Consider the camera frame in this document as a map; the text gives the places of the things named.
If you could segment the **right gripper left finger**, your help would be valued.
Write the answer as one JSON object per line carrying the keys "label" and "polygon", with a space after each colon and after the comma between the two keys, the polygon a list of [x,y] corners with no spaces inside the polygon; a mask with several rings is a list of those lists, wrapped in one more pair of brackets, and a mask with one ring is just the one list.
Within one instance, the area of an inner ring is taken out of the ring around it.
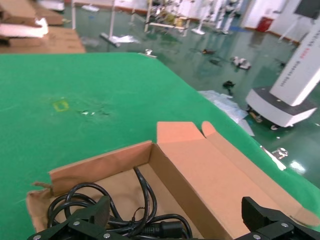
{"label": "right gripper left finger", "polygon": [[29,237],[30,240],[111,240],[106,230],[110,217],[110,198],[103,196],[92,206],[76,210],[63,223]]}

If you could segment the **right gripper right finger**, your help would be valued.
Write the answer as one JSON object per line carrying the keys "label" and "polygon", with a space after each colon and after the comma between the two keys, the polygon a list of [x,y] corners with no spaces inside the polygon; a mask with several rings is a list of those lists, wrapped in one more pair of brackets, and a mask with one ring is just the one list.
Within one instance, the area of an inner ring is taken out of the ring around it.
{"label": "right gripper right finger", "polygon": [[260,206],[251,197],[241,200],[241,216],[249,233],[236,240],[320,240],[320,233],[293,221],[283,212]]}

